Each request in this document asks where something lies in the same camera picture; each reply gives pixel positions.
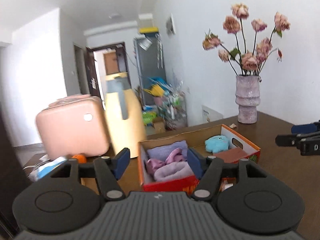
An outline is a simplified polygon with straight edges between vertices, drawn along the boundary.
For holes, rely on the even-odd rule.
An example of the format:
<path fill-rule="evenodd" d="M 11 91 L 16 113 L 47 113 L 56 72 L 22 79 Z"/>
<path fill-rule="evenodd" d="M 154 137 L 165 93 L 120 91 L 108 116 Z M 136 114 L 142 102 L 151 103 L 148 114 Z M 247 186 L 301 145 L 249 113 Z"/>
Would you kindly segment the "purple fluffy plush cloth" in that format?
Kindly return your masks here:
<path fill-rule="evenodd" d="M 193 176 L 194 173 L 186 161 L 173 162 L 159 169 L 153 175 L 155 181 L 165 182 Z"/>

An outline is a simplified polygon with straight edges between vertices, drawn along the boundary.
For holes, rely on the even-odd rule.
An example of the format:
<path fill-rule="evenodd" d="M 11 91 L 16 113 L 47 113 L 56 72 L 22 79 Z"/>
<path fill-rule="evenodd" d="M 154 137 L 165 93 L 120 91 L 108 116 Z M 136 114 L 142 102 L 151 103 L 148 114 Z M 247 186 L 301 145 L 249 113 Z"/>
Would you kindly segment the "blue plush toy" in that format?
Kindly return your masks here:
<path fill-rule="evenodd" d="M 220 153 L 229 150 L 229 139 L 224 135 L 210 137 L 205 142 L 205 149 L 209 153 Z"/>

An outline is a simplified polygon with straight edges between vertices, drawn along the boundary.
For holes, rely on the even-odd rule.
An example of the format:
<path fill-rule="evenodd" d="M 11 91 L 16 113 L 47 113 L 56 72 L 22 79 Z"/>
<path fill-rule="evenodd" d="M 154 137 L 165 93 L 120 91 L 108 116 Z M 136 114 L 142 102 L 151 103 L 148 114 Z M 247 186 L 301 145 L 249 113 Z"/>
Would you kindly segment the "small white sponge block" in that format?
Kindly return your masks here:
<path fill-rule="evenodd" d="M 233 183 L 223 183 L 221 186 L 221 191 L 225 191 L 226 189 L 233 186 Z"/>

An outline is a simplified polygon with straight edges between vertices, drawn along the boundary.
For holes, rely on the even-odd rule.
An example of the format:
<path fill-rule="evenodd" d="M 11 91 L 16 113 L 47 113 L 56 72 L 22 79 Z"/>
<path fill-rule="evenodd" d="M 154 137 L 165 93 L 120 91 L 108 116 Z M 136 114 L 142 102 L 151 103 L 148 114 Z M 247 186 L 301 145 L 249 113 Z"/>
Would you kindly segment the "layered cake sponge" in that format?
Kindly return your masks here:
<path fill-rule="evenodd" d="M 237 163 L 240 159 L 248 158 L 247 154 L 243 149 L 236 147 L 227 151 L 214 153 L 213 156 L 222 159 L 225 163 Z"/>

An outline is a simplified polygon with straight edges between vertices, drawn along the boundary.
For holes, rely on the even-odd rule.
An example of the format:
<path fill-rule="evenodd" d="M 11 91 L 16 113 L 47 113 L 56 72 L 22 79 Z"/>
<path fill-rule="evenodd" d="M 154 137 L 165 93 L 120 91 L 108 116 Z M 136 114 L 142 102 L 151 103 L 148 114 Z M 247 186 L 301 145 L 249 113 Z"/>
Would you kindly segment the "lavender knitted cloth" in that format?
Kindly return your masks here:
<path fill-rule="evenodd" d="M 175 149 L 181 149 L 181 154 L 186 159 L 187 158 L 187 150 L 188 145 L 185 140 L 174 142 L 170 145 L 158 146 L 156 148 L 152 148 L 147 150 L 148 156 L 150 158 L 159 159 L 161 161 L 165 161 L 170 153 Z"/>

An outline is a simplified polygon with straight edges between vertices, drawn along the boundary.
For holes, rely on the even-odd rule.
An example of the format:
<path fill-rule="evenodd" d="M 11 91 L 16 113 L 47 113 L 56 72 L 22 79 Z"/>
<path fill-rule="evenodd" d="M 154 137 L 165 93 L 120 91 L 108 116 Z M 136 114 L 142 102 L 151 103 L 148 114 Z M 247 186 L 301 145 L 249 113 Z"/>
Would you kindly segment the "orange fruit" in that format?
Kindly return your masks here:
<path fill-rule="evenodd" d="M 76 154 L 72 156 L 72 159 L 76 159 L 79 164 L 85 164 L 87 163 L 87 158 L 83 154 Z"/>

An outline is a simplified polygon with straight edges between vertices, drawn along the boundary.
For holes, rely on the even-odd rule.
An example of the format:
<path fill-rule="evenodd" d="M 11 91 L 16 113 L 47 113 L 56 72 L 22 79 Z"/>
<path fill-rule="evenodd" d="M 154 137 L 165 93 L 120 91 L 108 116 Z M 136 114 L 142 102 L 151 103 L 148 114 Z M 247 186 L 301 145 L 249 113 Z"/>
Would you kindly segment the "yellow thermos jug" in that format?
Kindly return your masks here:
<path fill-rule="evenodd" d="M 146 140 L 140 102 L 131 88 L 127 73 L 105 76 L 105 116 L 114 152 L 130 150 L 130 157 L 139 155 L 139 142 Z"/>

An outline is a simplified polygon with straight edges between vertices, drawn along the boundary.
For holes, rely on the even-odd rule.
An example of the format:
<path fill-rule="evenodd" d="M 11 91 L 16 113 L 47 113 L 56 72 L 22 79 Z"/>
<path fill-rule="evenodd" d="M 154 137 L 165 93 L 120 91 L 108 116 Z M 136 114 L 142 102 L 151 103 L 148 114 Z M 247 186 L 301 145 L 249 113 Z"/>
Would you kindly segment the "white board on floor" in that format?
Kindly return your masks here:
<path fill-rule="evenodd" d="M 207 106 L 202 105 L 202 121 L 203 123 L 214 122 L 223 119 L 223 115 Z"/>

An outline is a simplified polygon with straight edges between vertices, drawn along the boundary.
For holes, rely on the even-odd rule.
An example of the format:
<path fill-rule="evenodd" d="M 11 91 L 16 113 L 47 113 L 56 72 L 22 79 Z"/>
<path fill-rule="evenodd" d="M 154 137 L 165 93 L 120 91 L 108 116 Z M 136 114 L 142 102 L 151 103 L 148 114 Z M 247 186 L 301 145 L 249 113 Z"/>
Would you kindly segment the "pink mini suitcase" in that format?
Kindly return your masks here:
<path fill-rule="evenodd" d="M 110 146 L 103 102 L 97 96 L 59 99 L 36 116 L 36 126 L 51 160 L 76 154 L 95 157 Z"/>

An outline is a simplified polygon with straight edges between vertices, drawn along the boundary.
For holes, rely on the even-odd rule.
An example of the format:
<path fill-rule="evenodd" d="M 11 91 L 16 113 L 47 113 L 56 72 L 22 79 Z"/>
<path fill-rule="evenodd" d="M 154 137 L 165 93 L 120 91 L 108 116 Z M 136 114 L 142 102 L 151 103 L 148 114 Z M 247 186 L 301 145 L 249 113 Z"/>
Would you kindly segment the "blue white package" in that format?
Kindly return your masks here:
<path fill-rule="evenodd" d="M 44 155 L 39 159 L 39 163 L 25 166 L 23 170 L 30 170 L 27 177 L 32 182 L 36 182 L 50 173 L 53 169 L 64 163 L 66 160 L 66 157 L 58 157 L 55 160 L 50 161 L 48 155 Z"/>

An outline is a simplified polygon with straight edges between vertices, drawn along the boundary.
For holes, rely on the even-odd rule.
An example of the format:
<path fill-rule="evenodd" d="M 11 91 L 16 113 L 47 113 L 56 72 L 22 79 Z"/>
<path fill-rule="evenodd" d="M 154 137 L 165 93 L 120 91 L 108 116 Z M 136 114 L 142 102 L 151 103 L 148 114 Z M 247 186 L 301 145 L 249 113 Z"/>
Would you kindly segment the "dried pink roses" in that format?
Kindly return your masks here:
<path fill-rule="evenodd" d="M 282 38 L 291 29 L 287 16 L 280 12 L 274 15 L 270 35 L 259 39 L 260 33 L 268 29 L 268 24 L 260 19 L 249 19 L 249 7 L 244 3 L 231 5 L 231 14 L 222 23 L 223 30 L 235 38 L 235 45 L 228 48 L 219 35 L 209 30 L 205 33 L 202 48 L 205 51 L 217 49 L 218 57 L 228 63 L 236 76 L 260 76 L 267 60 L 277 53 L 277 60 L 283 58 L 282 51 L 274 47 L 274 36 Z"/>

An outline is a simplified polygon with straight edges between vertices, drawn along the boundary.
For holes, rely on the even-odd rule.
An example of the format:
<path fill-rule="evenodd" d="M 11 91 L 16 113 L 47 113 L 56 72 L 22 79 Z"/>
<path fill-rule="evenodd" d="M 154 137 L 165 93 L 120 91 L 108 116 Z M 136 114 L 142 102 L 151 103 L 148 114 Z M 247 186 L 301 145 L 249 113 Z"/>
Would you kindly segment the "brown wooden door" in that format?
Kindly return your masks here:
<path fill-rule="evenodd" d="M 104 54 L 104 64 L 107 75 L 119 72 L 118 60 L 115 51 Z"/>

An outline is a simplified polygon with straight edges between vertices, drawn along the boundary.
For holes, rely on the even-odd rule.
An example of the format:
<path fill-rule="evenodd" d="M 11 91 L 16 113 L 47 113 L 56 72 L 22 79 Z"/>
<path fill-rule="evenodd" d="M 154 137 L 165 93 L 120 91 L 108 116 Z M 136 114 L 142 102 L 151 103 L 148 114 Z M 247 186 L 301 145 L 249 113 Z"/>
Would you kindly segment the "grey refrigerator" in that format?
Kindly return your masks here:
<path fill-rule="evenodd" d="M 153 105 L 152 95 L 144 91 L 156 81 L 167 81 L 159 33 L 148 33 L 134 39 L 134 48 L 144 105 Z"/>

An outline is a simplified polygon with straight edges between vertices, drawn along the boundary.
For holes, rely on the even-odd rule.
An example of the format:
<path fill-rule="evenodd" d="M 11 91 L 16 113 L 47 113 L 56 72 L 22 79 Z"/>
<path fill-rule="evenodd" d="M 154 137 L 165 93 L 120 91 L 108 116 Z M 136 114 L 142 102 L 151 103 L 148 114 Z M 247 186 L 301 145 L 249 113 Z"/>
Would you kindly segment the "black paper bag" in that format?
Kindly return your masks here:
<path fill-rule="evenodd" d="M 1 120 L 1 237 L 3 239 L 15 236 L 19 231 L 12 213 L 12 204 L 30 184 L 11 145 L 4 121 Z"/>

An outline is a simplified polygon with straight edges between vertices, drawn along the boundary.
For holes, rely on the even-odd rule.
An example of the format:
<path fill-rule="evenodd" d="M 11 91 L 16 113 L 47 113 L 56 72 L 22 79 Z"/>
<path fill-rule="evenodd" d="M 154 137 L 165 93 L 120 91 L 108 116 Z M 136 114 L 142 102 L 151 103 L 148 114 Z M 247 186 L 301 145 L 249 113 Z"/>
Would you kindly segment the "yellow box on fridge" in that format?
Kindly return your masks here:
<path fill-rule="evenodd" d="M 159 30 L 157 27 L 144 27 L 144 28 L 139 28 L 139 33 L 140 34 L 151 34 L 151 33 L 158 33 Z"/>

